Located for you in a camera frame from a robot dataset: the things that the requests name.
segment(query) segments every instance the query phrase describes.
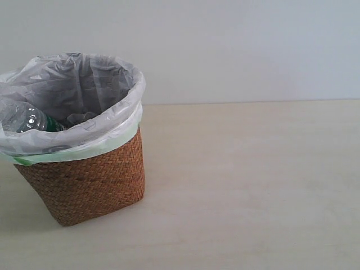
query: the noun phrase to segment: clear plastic bottle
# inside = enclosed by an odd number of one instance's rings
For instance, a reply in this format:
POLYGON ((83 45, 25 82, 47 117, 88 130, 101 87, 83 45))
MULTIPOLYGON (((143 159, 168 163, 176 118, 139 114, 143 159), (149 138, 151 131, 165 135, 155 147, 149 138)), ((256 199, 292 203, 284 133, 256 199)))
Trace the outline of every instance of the clear plastic bottle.
POLYGON ((5 132, 22 133, 31 129, 48 132, 65 130, 62 124, 27 102, 10 103, 1 112, 0 121, 5 132))

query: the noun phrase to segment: brown woven basket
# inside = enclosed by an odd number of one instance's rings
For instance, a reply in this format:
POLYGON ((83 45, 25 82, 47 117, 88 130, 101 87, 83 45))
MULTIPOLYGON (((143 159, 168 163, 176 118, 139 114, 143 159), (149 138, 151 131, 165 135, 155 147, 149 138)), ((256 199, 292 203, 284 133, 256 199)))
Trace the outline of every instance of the brown woven basket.
POLYGON ((63 226, 117 211, 144 195, 140 130, 122 147, 100 156, 15 167, 63 226))

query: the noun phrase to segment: wooden table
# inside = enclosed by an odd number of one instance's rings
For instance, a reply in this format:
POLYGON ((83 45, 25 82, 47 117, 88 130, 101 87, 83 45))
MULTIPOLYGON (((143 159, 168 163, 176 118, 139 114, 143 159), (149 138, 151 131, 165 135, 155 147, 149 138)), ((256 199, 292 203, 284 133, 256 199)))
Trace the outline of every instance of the wooden table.
POLYGON ((0 163, 0 269, 360 269, 360 101, 146 106, 146 194, 63 228, 0 163))

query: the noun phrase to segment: white wall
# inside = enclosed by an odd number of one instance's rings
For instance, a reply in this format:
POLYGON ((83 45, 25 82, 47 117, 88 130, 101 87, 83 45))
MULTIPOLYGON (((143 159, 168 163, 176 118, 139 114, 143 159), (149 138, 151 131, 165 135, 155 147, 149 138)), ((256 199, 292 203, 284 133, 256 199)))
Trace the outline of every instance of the white wall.
POLYGON ((359 0, 5 1, 0 72, 119 55, 147 104, 360 98, 359 0))

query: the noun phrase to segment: plastic bag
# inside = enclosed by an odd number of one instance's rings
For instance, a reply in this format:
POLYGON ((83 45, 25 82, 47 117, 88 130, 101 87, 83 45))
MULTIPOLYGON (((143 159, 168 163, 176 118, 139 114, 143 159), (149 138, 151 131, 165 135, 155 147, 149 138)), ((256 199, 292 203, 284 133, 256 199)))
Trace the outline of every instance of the plastic bag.
POLYGON ((146 82, 118 57, 69 53, 36 57, 0 75, 0 100, 26 101, 72 125, 61 132, 8 135, 0 125, 0 157, 13 163, 69 161, 114 150, 129 141, 141 120, 146 82))

